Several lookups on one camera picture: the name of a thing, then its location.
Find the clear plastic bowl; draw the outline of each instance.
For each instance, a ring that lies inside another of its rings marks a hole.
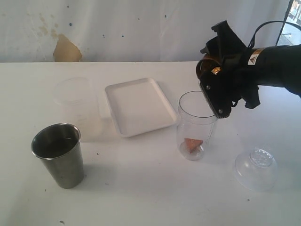
[[[54,101],[61,107],[62,120],[75,125],[81,141],[94,139],[101,131],[97,97],[86,78],[62,81],[54,88]]]
[[[275,185],[278,166],[270,153],[254,148],[235,159],[234,174],[244,187],[253,191],[268,191]]]

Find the metal cup rim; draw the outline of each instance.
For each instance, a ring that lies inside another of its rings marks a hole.
[[[65,155],[67,155],[70,151],[72,151],[72,150],[74,149],[74,147],[73,147],[72,149],[70,149],[70,150],[69,150],[68,152],[66,152],[65,154],[62,154],[62,155],[57,156],[57,157],[54,157],[54,158],[43,158],[43,157],[37,155],[37,154],[34,152],[34,150],[33,150],[33,142],[34,142],[34,140],[37,138],[37,136],[39,136],[42,132],[44,132],[45,130],[47,130],[47,129],[51,128],[51,127],[60,126],[60,125],[68,125],[68,126],[73,127],[73,128],[78,132],[78,135],[79,135],[78,141],[76,142],[76,145],[75,145],[74,147],[76,147],[76,146],[79,144],[80,137],[81,137],[79,128],[77,128],[76,126],[74,126],[74,125],[72,125],[72,124],[65,123],[65,122],[64,122],[64,123],[53,124],[53,125],[47,126],[46,128],[42,129],[42,130],[41,130],[40,132],[38,132],[38,133],[34,136],[34,138],[32,139],[31,150],[32,150],[32,153],[33,153],[34,156],[36,156],[36,157],[39,158],[39,159],[53,160],[53,159],[61,158],[61,157],[65,156]]]

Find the white wall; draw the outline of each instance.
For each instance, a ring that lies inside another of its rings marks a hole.
[[[214,24],[228,20],[232,29],[247,43],[259,24],[284,19],[289,2],[0,1],[0,62],[53,61],[52,54],[60,33],[80,49],[82,61],[199,60],[199,50],[214,37],[211,31]],[[275,45],[280,27],[279,24],[262,30],[258,35],[258,46]]]

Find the black cable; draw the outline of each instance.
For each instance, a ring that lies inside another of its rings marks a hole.
[[[293,26],[293,27],[295,27],[295,28],[297,28],[297,29],[299,29],[299,30],[301,31],[301,26],[296,25],[296,24],[293,24],[293,23],[290,23],[290,22],[287,22],[287,21],[281,21],[281,20],[268,21],[268,22],[263,23],[262,25],[260,25],[260,26],[256,29],[256,31],[255,31],[255,33],[254,33],[254,35],[253,35],[253,37],[252,37],[252,39],[251,39],[251,41],[250,41],[250,44],[249,44],[248,48],[254,48],[254,46],[255,46],[255,35],[256,35],[256,33],[257,33],[263,26],[265,26],[265,25],[267,25],[267,24],[271,24],[271,23],[284,23],[284,24],[289,24],[289,25],[291,25],[291,26]]]

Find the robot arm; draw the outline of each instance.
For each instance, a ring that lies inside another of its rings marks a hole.
[[[245,100],[246,108],[257,107],[258,85],[284,87],[301,96],[301,45],[256,49],[255,34],[247,47],[227,21],[212,30],[217,37],[201,50],[206,55],[197,65],[197,76],[216,117],[228,117],[240,99]]]

